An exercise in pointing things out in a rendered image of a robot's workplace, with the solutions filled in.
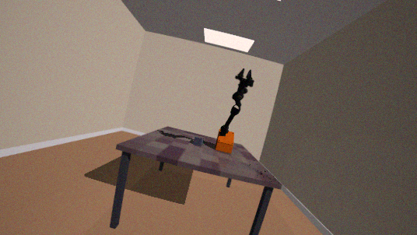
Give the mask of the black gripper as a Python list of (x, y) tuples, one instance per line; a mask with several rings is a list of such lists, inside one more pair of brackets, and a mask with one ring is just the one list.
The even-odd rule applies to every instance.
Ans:
[[(253, 84), (254, 83), (254, 80), (252, 80), (252, 78), (251, 78), (251, 69), (249, 70), (249, 72), (247, 73), (247, 76), (246, 76), (246, 79), (243, 79), (242, 77), (244, 77), (243, 76), (243, 73), (244, 73), (244, 68), (240, 71), (240, 73), (239, 73), (239, 75), (238, 76), (236, 76), (236, 79), (238, 79), (238, 80), (240, 80), (240, 84), (238, 84), (239, 85), (239, 87), (242, 87), (242, 88), (245, 88), (246, 86), (246, 83), (251, 83), (251, 84)], [(245, 81), (244, 81), (245, 80)]]

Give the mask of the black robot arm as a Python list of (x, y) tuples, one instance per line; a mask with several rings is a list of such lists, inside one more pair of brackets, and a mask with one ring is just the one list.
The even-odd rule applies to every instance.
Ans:
[[(245, 86), (246, 87), (247, 86), (252, 86), (253, 87), (253, 84), (246, 83)], [(230, 111), (230, 116), (229, 116), (228, 120), (220, 128), (221, 129), (220, 135), (226, 136), (226, 133), (228, 133), (228, 131), (229, 131), (228, 130), (229, 129), (229, 125), (230, 125), (231, 121), (233, 120), (234, 116), (236, 116), (236, 115), (238, 115), (240, 113), (241, 105), (242, 105), (240, 101), (244, 98), (244, 94), (247, 93), (247, 88), (246, 87), (245, 88), (238, 87), (238, 90), (233, 94), (233, 97), (232, 98), (235, 100), (235, 102), (236, 102), (235, 105), (237, 105), (239, 107), (239, 110), (236, 107), (234, 107), (235, 105), (232, 107), (232, 109)]]

